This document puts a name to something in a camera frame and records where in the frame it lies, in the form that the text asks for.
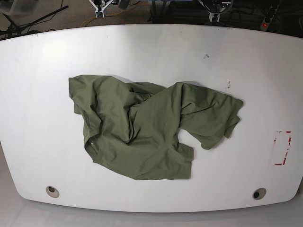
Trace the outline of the red tape rectangle marking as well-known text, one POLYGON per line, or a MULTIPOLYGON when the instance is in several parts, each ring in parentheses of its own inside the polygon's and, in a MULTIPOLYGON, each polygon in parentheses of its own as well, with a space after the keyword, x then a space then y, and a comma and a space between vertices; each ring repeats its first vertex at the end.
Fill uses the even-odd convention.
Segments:
POLYGON ((291 131, 277 131, 272 151, 273 166, 285 165, 292 139, 291 131))

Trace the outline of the black power strip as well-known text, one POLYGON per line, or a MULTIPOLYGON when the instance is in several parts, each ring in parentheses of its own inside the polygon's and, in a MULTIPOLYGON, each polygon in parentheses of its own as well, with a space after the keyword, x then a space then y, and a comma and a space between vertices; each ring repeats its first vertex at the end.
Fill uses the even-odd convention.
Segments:
POLYGON ((269 7, 267 13, 265 14, 265 17, 260 25, 261 31, 267 31, 268 27, 270 26, 270 23, 272 22, 274 16, 276 15, 276 12, 280 6, 281 1, 280 0, 273 0, 271 6, 269 7))

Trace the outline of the olive green T-shirt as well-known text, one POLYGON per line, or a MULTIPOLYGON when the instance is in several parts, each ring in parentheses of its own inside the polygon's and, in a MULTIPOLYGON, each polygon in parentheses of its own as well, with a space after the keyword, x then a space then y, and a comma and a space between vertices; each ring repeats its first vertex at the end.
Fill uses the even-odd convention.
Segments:
POLYGON ((212 149, 230 137, 243 106, 189 83, 163 87, 98 75, 69 78, 69 96, 84 120, 84 148, 92 161, 134 180, 189 179, 194 150, 179 142, 179 130, 212 149))

